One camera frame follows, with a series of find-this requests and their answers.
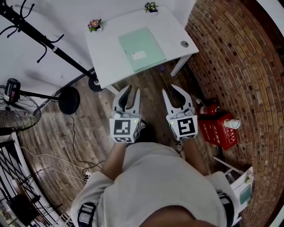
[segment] round black base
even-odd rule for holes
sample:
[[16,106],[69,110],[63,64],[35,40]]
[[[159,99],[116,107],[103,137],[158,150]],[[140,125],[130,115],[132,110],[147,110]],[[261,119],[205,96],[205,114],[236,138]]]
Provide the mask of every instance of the round black base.
[[103,90],[100,85],[95,85],[94,80],[92,78],[89,78],[89,88],[94,92]]
[[64,114],[75,113],[80,105],[80,94],[74,87],[63,88],[59,98],[59,109]]

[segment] fire extinguisher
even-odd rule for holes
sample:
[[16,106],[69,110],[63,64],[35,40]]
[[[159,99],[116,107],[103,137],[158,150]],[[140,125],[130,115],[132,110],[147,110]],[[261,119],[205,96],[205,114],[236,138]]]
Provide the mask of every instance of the fire extinguisher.
[[211,102],[204,105],[200,99],[196,100],[197,113],[200,116],[216,116],[220,113],[219,101],[212,100]]

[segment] green folder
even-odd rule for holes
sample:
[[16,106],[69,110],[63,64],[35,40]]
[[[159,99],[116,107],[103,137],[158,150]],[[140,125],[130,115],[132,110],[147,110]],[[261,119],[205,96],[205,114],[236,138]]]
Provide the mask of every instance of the green folder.
[[247,200],[250,199],[250,195],[252,193],[251,186],[248,185],[241,193],[240,193],[240,203],[243,204]]
[[134,72],[156,66],[166,60],[162,49],[147,27],[118,38]]

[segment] white paper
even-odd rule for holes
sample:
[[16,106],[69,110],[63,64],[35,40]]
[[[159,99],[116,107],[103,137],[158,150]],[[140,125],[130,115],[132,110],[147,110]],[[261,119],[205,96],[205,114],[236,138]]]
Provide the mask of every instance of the white paper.
[[133,60],[136,61],[136,60],[145,58],[146,53],[145,51],[139,51],[139,52],[132,54],[132,57],[133,57]]

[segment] red box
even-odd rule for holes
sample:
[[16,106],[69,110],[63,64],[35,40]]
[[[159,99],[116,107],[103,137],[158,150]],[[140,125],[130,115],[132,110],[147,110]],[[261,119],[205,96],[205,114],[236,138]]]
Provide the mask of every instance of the red box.
[[198,119],[204,140],[221,146],[224,150],[227,150],[237,143],[236,130],[224,126],[226,119],[233,119],[233,115],[231,113],[225,113],[216,119],[205,117]]

